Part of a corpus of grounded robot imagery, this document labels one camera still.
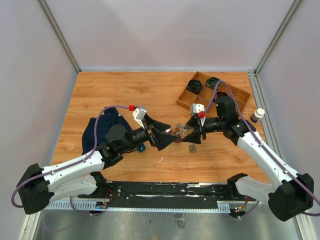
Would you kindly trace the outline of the clear glass pill jar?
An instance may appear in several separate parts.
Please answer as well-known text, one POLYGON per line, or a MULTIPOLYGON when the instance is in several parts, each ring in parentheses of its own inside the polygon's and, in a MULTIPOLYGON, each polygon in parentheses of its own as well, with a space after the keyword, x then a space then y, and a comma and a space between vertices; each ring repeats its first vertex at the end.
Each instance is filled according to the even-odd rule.
POLYGON ((174 131, 183 139, 190 135, 194 131, 194 128, 187 124, 178 123, 175 126, 174 131))

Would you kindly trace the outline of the grey pill box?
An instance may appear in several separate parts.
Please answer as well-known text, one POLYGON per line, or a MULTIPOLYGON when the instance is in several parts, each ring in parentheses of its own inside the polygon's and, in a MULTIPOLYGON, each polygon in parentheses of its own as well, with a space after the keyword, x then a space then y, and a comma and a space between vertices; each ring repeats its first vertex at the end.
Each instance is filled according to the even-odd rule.
POLYGON ((189 152, 195 153, 197 151, 196 145, 194 143, 189 144, 189 152))

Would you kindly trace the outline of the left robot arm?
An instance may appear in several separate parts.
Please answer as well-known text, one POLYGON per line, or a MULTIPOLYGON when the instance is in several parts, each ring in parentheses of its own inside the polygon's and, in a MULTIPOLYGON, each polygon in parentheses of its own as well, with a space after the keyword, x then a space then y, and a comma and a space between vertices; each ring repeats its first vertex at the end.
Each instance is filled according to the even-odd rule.
POLYGON ((102 143, 69 161, 40 167, 27 167, 11 196, 11 203, 32 215, 50 203, 79 195, 101 198, 107 193, 106 180, 101 171, 116 165, 124 154, 149 142, 161 151, 178 137, 170 132, 170 125, 150 118, 140 119, 140 127, 128 131, 121 123, 112 125, 102 143))

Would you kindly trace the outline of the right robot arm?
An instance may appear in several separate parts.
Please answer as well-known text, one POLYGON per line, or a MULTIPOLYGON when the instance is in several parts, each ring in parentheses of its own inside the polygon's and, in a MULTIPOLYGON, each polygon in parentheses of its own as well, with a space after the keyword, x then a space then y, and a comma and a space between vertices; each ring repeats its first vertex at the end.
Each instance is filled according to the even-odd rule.
POLYGON ((208 133, 222 132, 255 161, 270 181, 264 183, 245 173, 238 173, 227 180, 227 196, 232 200, 247 196, 267 204, 271 212, 283 222, 299 214, 306 214, 314 203, 313 178, 287 165, 264 142, 255 128, 238 114, 237 105, 230 96, 218 97, 215 106, 217 117, 207 118, 204 105, 192 104, 191 118, 187 125, 193 131, 181 140, 200 144, 208 133))

